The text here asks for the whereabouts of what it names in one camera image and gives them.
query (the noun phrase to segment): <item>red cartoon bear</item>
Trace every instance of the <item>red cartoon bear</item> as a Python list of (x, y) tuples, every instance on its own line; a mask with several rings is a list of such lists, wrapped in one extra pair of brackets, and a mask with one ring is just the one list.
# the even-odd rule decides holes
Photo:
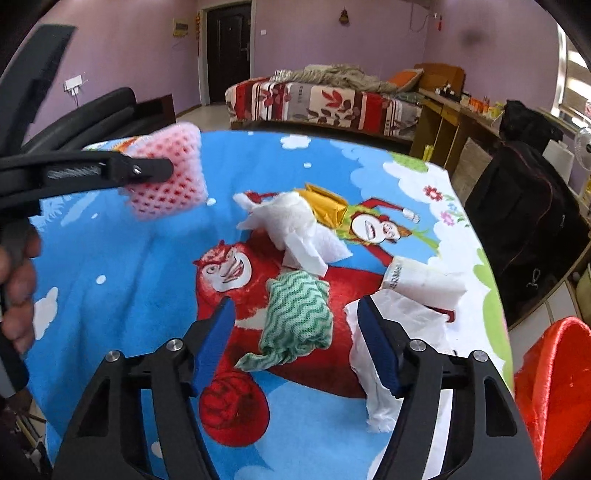
[[(194, 262), (197, 267), (198, 319), (208, 318), (218, 302), (229, 296), (236, 304), (236, 325), (211, 386), (199, 400), (205, 431), (218, 443), (246, 446), (256, 442), (269, 422), (267, 400), (252, 379), (234, 365), (247, 352), (257, 352), (265, 324), (268, 293), (265, 284), (280, 272), (279, 252), (263, 232), (253, 232), (245, 243), (219, 245)], [(380, 275), (329, 267), (323, 278), (330, 284), (329, 307), (334, 314), (333, 342), (293, 363), (270, 369), (287, 380), (351, 398), (365, 394), (349, 365), (351, 332), (343, 308), (379, 289)]]

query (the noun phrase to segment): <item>green wavy-pattern rag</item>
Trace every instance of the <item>green wavy-pattern rag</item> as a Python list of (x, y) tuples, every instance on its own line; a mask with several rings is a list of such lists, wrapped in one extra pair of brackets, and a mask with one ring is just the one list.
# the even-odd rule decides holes
[(292, 271), (267, 281), (267, 289), (269, 306), (259, 341), (261, 354), (247, 353), (236, 363), (245, 372), (287, 364), (332, 343), (327, 282), (304, 271)]

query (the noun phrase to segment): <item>tiled floor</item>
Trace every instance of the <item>tiled floor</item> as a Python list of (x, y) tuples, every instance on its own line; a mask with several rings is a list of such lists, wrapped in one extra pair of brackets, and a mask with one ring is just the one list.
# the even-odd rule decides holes
[(177, 118), (177, 122), (191, 122), (202, 131), (230, 130), (230, 115), (226, 105), (201, 106)]

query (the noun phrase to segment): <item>human hand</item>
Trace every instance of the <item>human hand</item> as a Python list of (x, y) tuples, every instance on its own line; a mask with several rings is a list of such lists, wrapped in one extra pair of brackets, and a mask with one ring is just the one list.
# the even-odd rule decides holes
[(37, 275), (31, 258), (41, 254), (41, 238), (31, 227), (27, 243), (22, 251), (22, 264), (13, 268), (10, 256), (0, 247), (0, 284), (6, 285), (10, 308), (2, 316), (2, 333), (19, 353), (25, 353), (33, 345), (33, 292), (37, 288)]

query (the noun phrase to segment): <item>purple wall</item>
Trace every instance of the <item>purple wall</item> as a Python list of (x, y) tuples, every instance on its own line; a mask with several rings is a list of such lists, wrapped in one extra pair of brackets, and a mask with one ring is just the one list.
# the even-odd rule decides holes
[(552, 108), (558, 31), (534, 0), (437, 0), (433, 11), (443, 30), (430, 22), (424, 61), (464, 68), (465, 89), (479, 98)]
[[(42, 23), (75, 25), (56, 82), (28, 137), (75, 108), (64, 80), (88, 80), (79, 102), (116, 88), (133, 88), (138, 101), (173, 94), (174, 108), (199, 103), (194, 0), (60, 0)], [(173, 18), (189, 21), (189, 35), (173, 37)]]
[[(348, 26), (339, 24), (343, 8)], [(256, 0), (255, 74), (353, 63), (387, 80), (423, 58), (427, 29), (409, 31), (410, 9), (399, 0)], [(426, 13), (415, 7), (415, 30)], [(266, 36), (260, 35), (263, 29)]]

